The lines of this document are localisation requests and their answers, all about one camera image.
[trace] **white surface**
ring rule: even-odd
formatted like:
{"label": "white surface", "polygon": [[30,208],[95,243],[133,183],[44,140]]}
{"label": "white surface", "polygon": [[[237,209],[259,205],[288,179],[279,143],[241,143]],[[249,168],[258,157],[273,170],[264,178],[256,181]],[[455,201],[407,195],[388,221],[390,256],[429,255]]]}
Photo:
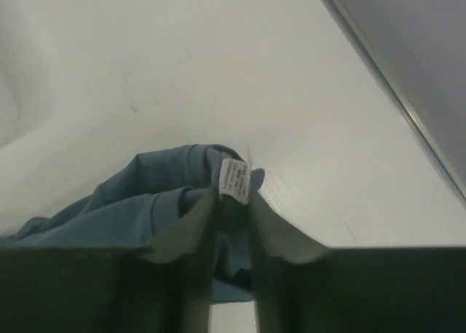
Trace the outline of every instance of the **white surface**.
{"label": "white surface", "polygon": [[0,130],[11,125],[18,117],[18,108],[13,100],[13,94],[0,73]]}
{"label": "white surface", "polygon": [[[3,232],[200,142],[251,147],[266,199],[329,245],[466,244],[463,205],[320,0],[0,2],[21,108],[0,132]],[[254,332],[252,305],[230,308],[213,332]]]}

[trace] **gray panel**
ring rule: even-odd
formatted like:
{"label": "gray panel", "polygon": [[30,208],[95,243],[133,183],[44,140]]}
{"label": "gray panel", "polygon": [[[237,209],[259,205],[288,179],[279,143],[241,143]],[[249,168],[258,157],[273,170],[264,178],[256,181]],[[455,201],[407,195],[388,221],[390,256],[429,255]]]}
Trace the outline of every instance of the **gray panel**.
{"label": "gray panel", "polygon": [[333,2],[464,194],[466,0]]}

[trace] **blue fabric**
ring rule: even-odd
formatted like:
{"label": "blue fabric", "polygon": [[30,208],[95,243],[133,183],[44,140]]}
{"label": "blue fabric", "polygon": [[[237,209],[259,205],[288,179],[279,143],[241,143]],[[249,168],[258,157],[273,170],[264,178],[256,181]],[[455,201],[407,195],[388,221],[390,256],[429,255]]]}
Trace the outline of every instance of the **blue fabric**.
{"label": "blue fabric", "polygon": [[[221,161],[240,159],[220,145],[193,145],[138,154],[94,193],[51,218],[35,217],[16,234],[0,238],[0,246],[128,246],[146,245],[175,224],[209,189],[218,189]],[[251,188],[259,189],[264,171],[252,172]],[[230,218],[238,203],[224,203],[216,234],[214,302],[253,298],[245,220]]]}

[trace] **white tag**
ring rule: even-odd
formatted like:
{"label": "white tag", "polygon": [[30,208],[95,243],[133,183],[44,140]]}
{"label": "white tag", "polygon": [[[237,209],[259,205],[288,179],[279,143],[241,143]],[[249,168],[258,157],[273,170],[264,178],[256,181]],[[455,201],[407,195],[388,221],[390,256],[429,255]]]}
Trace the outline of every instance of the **white tag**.
{"label": "white tag", "polygon": [[250,159],[248,162],[226,158],[221,162],[218,193],[232,196],[241,204],[248,204]]}

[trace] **clothing label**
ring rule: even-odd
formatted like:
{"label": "clothing label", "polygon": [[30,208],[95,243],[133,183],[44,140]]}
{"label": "clothing label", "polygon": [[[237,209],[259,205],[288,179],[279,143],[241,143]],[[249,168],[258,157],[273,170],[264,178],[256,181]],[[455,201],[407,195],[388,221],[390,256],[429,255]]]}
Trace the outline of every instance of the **clothing label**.
{"label": "clothing label", "polygon": [[221,162],[218,193],[232,196],[241,204],[248,204],[250,159],[248,162],[226,158]]}

